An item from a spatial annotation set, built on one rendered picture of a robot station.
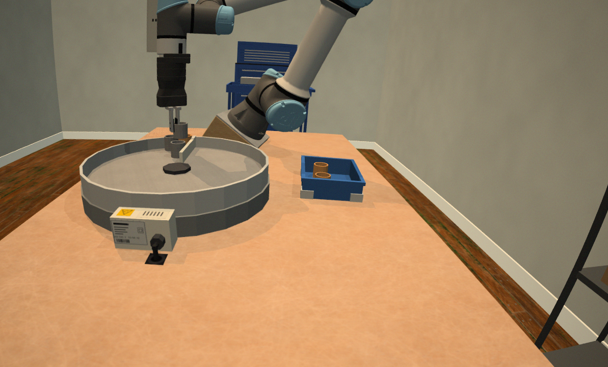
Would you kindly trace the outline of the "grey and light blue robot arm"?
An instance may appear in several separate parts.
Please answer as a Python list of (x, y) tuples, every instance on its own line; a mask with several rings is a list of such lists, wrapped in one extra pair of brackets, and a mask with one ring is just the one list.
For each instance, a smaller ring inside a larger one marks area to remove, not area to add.
[[(234, 15), (285, 1), (198, 0), (192, 4), (188, 0), (158, 0), (157, 39), (187, 39), (187, 33), (229, 35)], [(340, 31), (347, 19), (373, 0), (320, 1), (322, 5), (285, 75), (266, 70), (245, 100), (228, 113), (231, 124), (249, 138), (261, 140), (269, 124), (278, 132), (301, 127), (310, 86)]]

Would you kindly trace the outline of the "grey round turning table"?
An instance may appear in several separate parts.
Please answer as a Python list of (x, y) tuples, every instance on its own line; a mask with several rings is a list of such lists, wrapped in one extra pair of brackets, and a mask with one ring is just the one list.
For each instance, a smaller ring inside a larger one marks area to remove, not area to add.
[(165, 150), (164, 137), (102, 149), (82, 162), (80, 178), (89, 219), (112, 230), (115, 248), (153, 251), (150, 265), (163, 265), (167, 254), (158, 251), (172, 252), (177, 238), (252, 218), (270, 189), (269, 157), (261, 149), (197, 136), (179, 159)]

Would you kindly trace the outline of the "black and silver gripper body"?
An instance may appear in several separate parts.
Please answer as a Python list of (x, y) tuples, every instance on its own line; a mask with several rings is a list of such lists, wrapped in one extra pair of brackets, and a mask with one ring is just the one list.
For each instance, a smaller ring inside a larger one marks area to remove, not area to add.
[(191, 56), (187, 54), (187, 40), (157, 39), (157, 55), (157, 106), (187, 106), (184, 86)]

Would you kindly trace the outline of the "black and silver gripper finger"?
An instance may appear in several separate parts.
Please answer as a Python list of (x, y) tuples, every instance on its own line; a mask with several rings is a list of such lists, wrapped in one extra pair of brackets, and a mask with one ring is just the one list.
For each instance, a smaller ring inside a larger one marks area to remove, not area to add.
[(167, 111), (169, 111), (169, 130), (170, 132), (175, 132), (175, 119), (173, 119), (173, 107), (166, 107)]
[(182, 107), (177, 106), (175, 109), (175, 124), (180, 124), (180, 111), (182, 111)]

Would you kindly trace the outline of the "grey metal bushing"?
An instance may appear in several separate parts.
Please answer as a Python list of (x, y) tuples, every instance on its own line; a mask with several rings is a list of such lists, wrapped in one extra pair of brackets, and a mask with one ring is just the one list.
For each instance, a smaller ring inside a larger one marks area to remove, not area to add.
[(174, 139), (187, 139), (188, 137), (188, 123), (180, 122), (175, 124), (175, 132), (173, 133)]
[(171, 158), (179, 159), (179, 153), (185, 144), (184, 140), (171, 141)]
[(165, 140), (165, 150), (171, 151), (171, 141), (178, 140), (178, 139), (174, 139), (173, 135), (166, 135), (166, 136), (164, 136), (164, 140)]

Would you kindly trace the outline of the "blue open crate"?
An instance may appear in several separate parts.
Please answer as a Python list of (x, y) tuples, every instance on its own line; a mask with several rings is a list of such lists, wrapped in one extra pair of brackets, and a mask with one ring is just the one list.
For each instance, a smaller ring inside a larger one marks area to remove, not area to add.
[[(313, 177), (316, 162), (329, 164), (330, 179)], [(363, 202), (366, 182), (354, 160), (301, 156), (301, 198)]]

